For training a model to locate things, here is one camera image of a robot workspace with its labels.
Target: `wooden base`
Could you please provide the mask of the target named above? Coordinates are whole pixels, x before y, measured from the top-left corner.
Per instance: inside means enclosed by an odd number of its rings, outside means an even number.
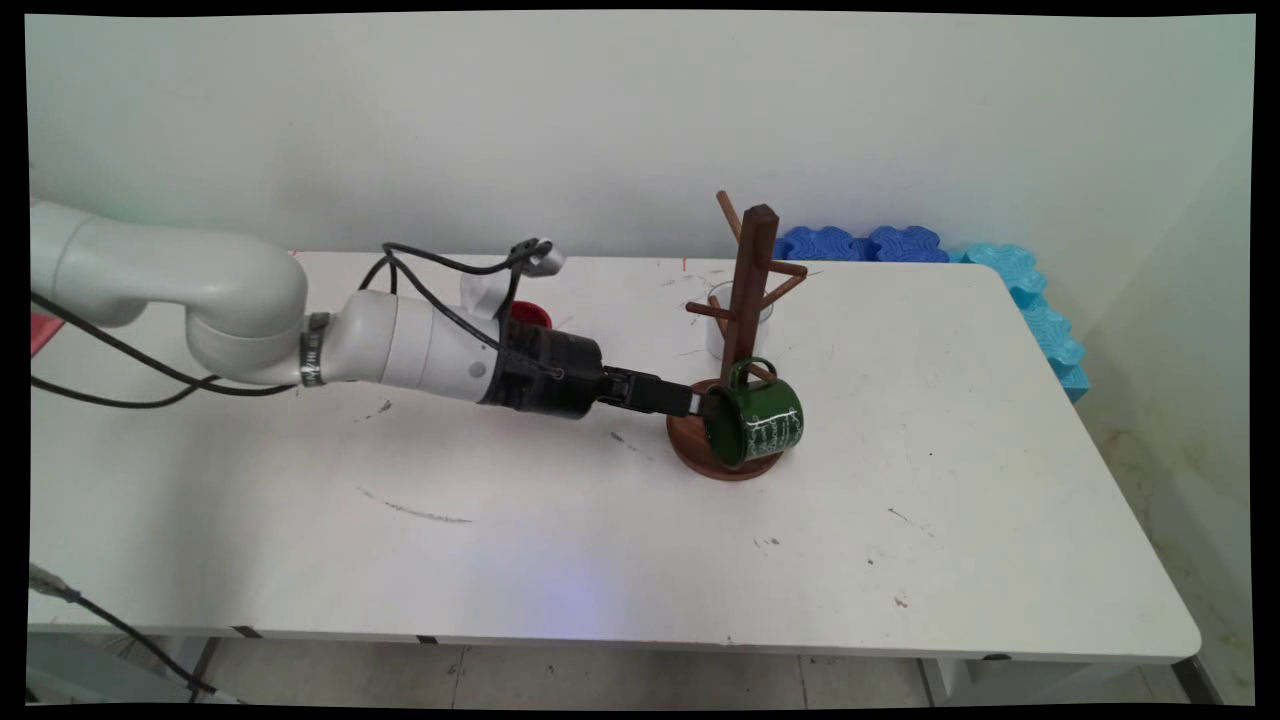
[[[694,383],[695,392],[707,392],[718,383],[718,378]],[[698,415],[675,418],[667,415],[667,437],[671,438],[671,448],[676,451],[680,461],[699,475],[707,475],[717,480],[749,480],[769,471],[769,468],[782,457],[782,454],[769,455],[758,460],[749,460],[737,470],[730,470],[719,464],[712,452],[712,446],[707,442],[707,428]]]

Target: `wooden mug tree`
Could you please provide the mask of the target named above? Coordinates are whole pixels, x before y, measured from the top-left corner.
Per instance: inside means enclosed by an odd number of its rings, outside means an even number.
[[[721,306],[714,296],[707,305],[689,302],[685,310],[698,315],[714,318],[724,336],[724,350],[721,354],[719,378],[694,383],[696,392],[707,392],[714,384],[728,384],[730,372],[735,363],[750,357],[755,351],[755,332],[760,325],[760,313],[778,301],[783,295],[804,282],[809,269],[773,259],[773,243],[778,236],[778,215],[768,205],[756,205],[742,214],[741,222],[728,195],[722,190],[716,193],[724,219],[737,240],[737,260],[733,264],[733,291],[728,307]],[[786,282],[765,293],[764,286],[769,273],[790,275]],[[760,368],[749,365],[748,372],[765,380],[777,378]],[[719,480],[746,480],[763,475],[778,461],[782,454],[751,460],[737,469],[719,464],[707,441],[703,419],[696,415],[686,418],[667,418],[667,436],[676,455],[695,473]]]

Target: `wooden peg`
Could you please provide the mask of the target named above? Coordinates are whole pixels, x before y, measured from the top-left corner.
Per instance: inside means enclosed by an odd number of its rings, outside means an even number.
[[[783,263],[782,260],[769,260],[769,272],[803,278],[809,274],[809,268],[794,263]]]
[[[701,305],[699,302],[686,302],[685,310],[694,313],[696,315],[707,315],[708,318],[717,318],[719,320],[733,320],[737,315],[732,310],[726,310],[723,307],[712,307],[709,305]]]
[[[721,204],[724,219],[728,220],[728,229],[733,231],[733,240],[741,238],[742,223],[737,219],[737,210],[733,209],[733,204],[728,201],[728,193],[722,190],[716,193],[716,200]]]
[[[776,383],[776,382],[778,382],[778,377],[777,375],[774,375],[773,373],[765,370],[764,368],[762,368],[759,365],[754,365],[754,364],[753,365],[748,365],[746,366],[746,372],[751,373],[753,375],[760,378],[762,380],[764,380],[767,383]]]
[[[787,282],[773,288],[773,292],[764,296],[764,302],[760,304],[760,309],[768,307],[778,301],[780,297],[795,290],[795,287],[804,282],[804,275],[794,275],[787,278]]]
[[[719,299],[716,297],[714,295],[707,299],[707,304],[719,310]],[[719,325],[721,337],[722,338],[728,337],[728,320],[724,320],[723,318],[717,318],[716,324]]]

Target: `green mug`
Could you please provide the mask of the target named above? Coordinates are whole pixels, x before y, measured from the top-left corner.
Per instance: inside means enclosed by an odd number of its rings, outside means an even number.
[[[804,413],[791,386],[782,380],[742,382],[751,363],[763,363],[771,373],[778,374],[773,363],[746,357],[733,363],[728,387],[717,384],[708,391],[718,405],[712,416],[704,419],[707,439],[716,459],[731,470],[748,460],[795,447],[804,433]]]

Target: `red cup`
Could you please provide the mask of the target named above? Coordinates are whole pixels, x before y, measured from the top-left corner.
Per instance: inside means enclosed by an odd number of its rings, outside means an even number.
[[[521,300],[511,304],[511,319],[526,325],[540,325],[547,329],[552,327],[552,316],[547,314],[547,310]]]

